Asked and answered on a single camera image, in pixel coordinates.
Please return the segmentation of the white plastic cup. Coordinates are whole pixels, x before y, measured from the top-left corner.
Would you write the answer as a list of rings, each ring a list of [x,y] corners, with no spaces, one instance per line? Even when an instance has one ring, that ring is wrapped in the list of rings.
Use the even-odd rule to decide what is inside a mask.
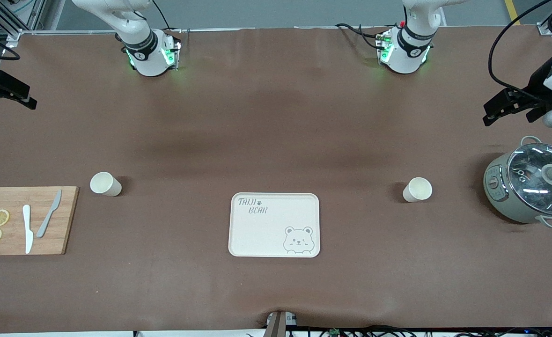
[[[89,182],[92,192],[109,197],[116,197],[122,191],[121,183],[107,171],[96,173]]]
[[[432,196],[433,187],[431,183],[423,177],[411,179],[405,186],[402,196],[405,201],[414,203],[427,200]]]

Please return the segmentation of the glass pot lid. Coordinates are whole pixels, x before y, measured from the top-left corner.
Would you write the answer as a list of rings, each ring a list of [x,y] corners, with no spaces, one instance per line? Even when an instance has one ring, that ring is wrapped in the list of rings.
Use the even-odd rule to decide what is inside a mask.
[[[552,145],[529,143],[510,154],[509,185],[535,211],[552,216]]]

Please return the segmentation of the grey electric cooking pot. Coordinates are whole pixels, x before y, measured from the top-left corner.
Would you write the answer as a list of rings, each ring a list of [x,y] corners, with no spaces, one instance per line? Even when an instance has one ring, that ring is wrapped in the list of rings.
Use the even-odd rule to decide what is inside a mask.
[[[520,141],[519,147],[529,143],[543,142],[535,136],[525,136]],[[488,164],[483,175],[483,188],[487,199],[496,211],[510,220],[523,224],[539,222],[552,229],[552,216],[539,213],[526,205],[509,185],[508,160],[515,150],[499,156]]]

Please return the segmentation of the grey plastic knife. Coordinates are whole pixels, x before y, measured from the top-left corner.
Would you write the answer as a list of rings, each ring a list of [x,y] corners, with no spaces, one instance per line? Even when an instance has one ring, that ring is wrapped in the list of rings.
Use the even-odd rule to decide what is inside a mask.
[[[53,203],[50,206],[50,209],[49,209],[47,215],[45,216],[41,226],[39,227],[39,229],[36,233],[37,238],[42,238],[45,235],[45,232],[46,232],[46,230],[49,226],[49,222],[50,222],[50,220],[53,216],[53,213],[59,208],[61,198],[62,198],[62,189],[59,189],[57,191],[57,194],[56,194],[54,200],[53,200]]]

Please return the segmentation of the wooden cutting board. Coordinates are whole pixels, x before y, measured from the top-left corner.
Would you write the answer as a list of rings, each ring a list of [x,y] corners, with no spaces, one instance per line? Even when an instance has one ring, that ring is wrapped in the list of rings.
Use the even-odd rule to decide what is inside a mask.
[[[53,213],[45,235],[37,238],[36,233],[59,189],[62,189],[59,207]],[[0,226],[2,230],[0,256],[26,255],[23,205],[30,205],[30,228],[34,233],[33,246],[29,255],[64,254],[78,192],[77,186],[0,187],[0,209],[6,209],[10,213],[10,220]]]

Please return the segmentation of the white plastic knife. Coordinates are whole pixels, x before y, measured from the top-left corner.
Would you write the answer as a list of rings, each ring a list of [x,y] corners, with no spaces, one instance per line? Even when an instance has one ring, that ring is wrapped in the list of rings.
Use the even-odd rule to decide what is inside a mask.
[[[25,230],[25,254],[30,254],[34,241],[34,233],[30,228],[30,205],[23,205],[22,213]]]

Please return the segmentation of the brown table cover mat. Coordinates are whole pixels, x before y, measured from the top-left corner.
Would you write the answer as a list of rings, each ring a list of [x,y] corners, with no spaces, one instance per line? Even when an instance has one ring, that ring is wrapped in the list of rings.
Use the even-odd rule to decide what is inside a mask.
[[[24,36],[0,67],[0,186],[80,188],[66,253],[0,256],[0,333],[252,329],[272,311],[325,328],[552,326],[552,229],[508,222],[483,173],[524,114],[483,124],[494,26],[438,30],[419,71],[338,29],[192,32],[145,78],[114,36]],[[116,197],[90,190],[111,173]],[[433,193],[409,203],[415,178]],[[312,193],[313,258],[229,253],[239,192]]]

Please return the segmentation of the cream tray with bear print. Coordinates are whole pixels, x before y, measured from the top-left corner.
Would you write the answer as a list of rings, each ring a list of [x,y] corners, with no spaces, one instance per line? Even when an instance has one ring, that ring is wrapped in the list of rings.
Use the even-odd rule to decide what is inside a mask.
[[[318,197],[312,193],[276,192],[233,195],[228,249],[237,257],[318,256]]]

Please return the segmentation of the silver table edge rail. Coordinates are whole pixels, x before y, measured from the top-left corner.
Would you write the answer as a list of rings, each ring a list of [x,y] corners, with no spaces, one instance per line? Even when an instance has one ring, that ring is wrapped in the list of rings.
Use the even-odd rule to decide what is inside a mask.
[[[19,30],[15,36],[8,36],[8,41],[18,41],[21,36],[90,36],[115,34],[115,30]]]

